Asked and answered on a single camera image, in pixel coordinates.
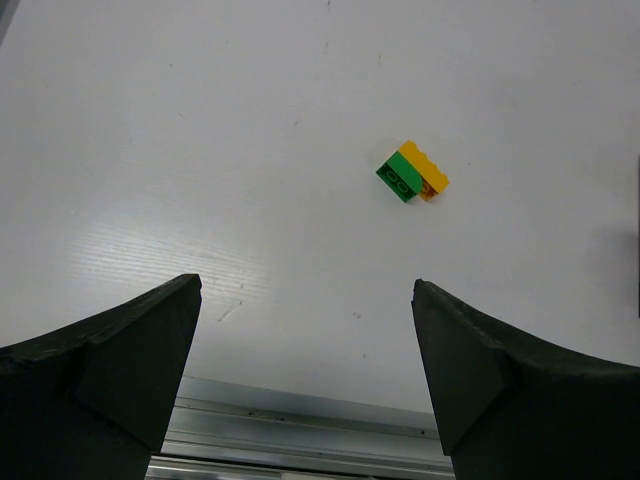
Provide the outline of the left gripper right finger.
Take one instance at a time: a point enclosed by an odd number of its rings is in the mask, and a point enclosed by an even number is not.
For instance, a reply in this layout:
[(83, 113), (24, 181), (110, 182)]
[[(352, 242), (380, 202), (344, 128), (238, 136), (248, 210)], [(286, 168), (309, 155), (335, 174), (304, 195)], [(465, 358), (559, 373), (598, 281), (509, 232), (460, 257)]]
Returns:
[(459, 479), (635, 479), (639, 371), (552, 344), (439, 286), (412, 311), (441, 447)]

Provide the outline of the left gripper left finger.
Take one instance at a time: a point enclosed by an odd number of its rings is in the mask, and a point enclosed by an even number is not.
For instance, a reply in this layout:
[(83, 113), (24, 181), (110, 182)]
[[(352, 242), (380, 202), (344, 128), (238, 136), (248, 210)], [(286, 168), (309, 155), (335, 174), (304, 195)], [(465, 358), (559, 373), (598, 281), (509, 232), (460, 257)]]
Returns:
[(2, 348), (2, 478), (144, 478), (165, 439), (201, 288), (182, 274)]

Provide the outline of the yellow sloped lego brick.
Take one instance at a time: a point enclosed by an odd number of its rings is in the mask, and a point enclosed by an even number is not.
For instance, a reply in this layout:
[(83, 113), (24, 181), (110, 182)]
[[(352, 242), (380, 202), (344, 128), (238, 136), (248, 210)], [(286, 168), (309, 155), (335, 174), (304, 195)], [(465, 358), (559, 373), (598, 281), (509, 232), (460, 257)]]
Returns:
[(444, 192), (449, 186), (448, 177), (433, 163), (426, 153), (412, 141), (404, 142), (398, 152), (419, 173), (422, 178), (420, 198), (428, 202)]

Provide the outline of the green lego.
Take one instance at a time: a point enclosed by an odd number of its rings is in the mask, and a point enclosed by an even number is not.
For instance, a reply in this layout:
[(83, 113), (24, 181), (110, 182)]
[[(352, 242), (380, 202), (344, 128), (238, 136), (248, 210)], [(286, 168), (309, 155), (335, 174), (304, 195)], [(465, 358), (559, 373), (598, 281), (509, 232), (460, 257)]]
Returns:
[(404, 203), (412, 200), (422, 190), (422, 177), (399, 152), (394, 152), (377, 170), (376, 175)]

